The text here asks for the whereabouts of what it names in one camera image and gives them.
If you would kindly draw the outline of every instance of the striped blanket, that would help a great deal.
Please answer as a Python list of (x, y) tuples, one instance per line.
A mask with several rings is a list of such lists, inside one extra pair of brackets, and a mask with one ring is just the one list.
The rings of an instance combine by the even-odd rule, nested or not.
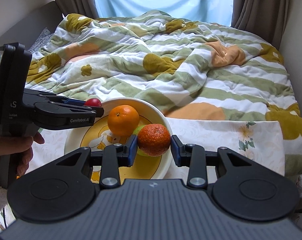
[(26, 88), (81, 100), (139, 98), (172, 118), (248, 121), (244, 151), (254, 147), (250, 124), (279, 121), (286, 153), (302, 154), (302, 118), (282, 55), (254, 34), (216, 23), (157, 10), (107, 19), (70, 14), (33, 54)]

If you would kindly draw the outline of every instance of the orange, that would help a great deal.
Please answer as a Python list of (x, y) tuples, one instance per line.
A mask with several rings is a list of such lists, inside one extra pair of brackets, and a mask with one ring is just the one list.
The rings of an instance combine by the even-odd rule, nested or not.
[(108, 127), (112, 133), (119, 136), (130, 136), (140, 122), (138, 112), (128, 105), (113, 108), (108, 117)]
[(137, 145), (145, 154), (157, 157), (170, 147), (171, 136), (165, 126), (152, 123), (144, 126), (137, 135)]

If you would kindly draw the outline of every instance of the floral pattern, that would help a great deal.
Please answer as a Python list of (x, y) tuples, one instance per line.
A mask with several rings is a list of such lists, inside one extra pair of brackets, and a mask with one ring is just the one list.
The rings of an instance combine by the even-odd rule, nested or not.
[(255, 159), (254, 153), (249, 149), (249, 147), (255, 148), (254, 140), (252, 138), (254, 132), (251, 129), (251, 126), (255, 124), (255, 122), (249, 121), (246, 125), (242, 125), (238, 128), (239, 153), (251, 160)]

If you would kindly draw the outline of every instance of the plate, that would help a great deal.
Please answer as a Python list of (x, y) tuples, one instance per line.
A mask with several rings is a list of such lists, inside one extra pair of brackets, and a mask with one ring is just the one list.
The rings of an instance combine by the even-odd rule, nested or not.
[[(101, 118), (96, 118), (93, 126), (72, 129), (66, 139), (64, 154), (83, 146), (90, 146), (92, 151), (97, 151), (103, 150), (107, 145), (114, 143), (125, 144), (128, 137), (119, 137), (112, 134), (107, 126), (109, 112), (120, 105), (130, 105), (137, 110), (140, 115), (139, 125), (160, 123), (172, 135), (171, 127), (164, 115), (151, 104), (135, 98), (115, 98), (102, 103), (104, 115)], [(170, 149), (159, 157), (137, 154), (132, 167), (119, 168), (121, 183), (124, 179), (162, 179), (168, 171), (171, 161)], [(99, 183), (100, 171), (100, 166), (93, 167), (92, 182)]]

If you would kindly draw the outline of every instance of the screw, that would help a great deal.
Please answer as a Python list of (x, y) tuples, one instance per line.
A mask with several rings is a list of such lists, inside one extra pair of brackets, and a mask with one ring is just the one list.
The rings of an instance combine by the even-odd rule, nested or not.
[(194, 177), (194, 178), (190, 179), (189, 182), (194, 186), (202, 186), (205, 184), (205, 179), (199, 178), (199, 177)]
[(105, 186), (114, 186), (115, 184), (117, 184), (117, 182), (118, 180), (112, 177), (102, 179), (102, 184), (104, 184)]

